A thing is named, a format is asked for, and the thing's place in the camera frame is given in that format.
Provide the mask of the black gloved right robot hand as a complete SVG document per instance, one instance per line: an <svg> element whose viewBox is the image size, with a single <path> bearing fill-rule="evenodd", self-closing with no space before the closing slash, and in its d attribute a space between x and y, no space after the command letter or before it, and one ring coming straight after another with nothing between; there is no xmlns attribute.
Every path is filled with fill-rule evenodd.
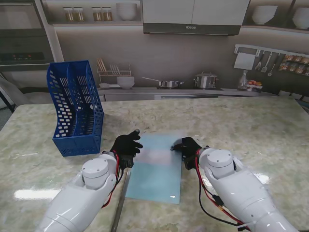
<svg viewBox="0 0 309 232"><path fill-rule="evenodd" d="M181 143L173 145L171 150L181 152L182 159L194 157L202 147L192 138L184 137Z"/></svg>

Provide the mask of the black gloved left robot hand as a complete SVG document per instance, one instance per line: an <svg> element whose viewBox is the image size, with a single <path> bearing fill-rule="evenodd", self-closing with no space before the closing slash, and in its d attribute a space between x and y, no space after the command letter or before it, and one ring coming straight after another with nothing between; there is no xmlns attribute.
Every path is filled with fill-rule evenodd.
<svg viewBox="0 0 309 232"><path fill-rule="evenodd" d="M140 153L143 145L138 142L140 139L140 130L136 129L130 134L120 135L116 138L111 152L122 158L134 158Z"/></svg>

